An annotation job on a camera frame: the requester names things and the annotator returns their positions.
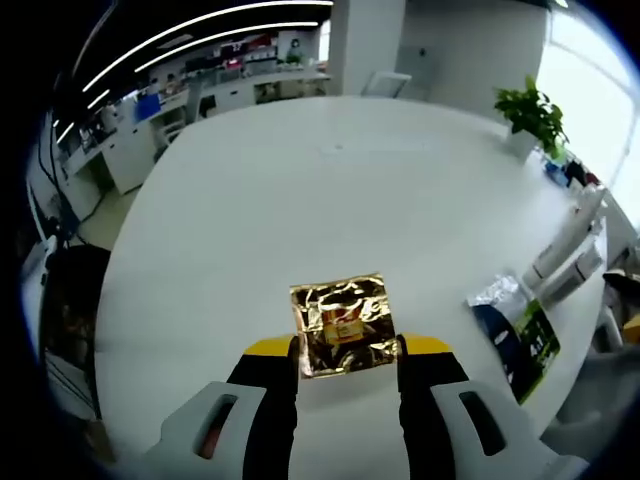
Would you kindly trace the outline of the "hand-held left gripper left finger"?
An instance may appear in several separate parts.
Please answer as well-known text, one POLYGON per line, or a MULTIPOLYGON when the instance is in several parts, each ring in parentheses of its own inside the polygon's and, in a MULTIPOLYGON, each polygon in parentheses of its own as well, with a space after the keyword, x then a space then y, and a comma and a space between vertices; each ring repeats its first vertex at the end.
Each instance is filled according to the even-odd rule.
POLYGON ((170 414, 144 454, 146 479, 286 479, 297 426, 299 339, 248 347, 225 381, 170 414))

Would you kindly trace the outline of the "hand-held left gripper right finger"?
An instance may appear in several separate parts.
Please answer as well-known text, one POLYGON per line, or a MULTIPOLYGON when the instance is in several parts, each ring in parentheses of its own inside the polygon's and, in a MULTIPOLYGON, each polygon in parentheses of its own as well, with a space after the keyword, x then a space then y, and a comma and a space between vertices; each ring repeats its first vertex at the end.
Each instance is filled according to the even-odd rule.
POLYGON ((468 378, 443 341, 397 337, 399 422, 413 479, 572 479, 575 459, 546 446, 527 412, 468 378))

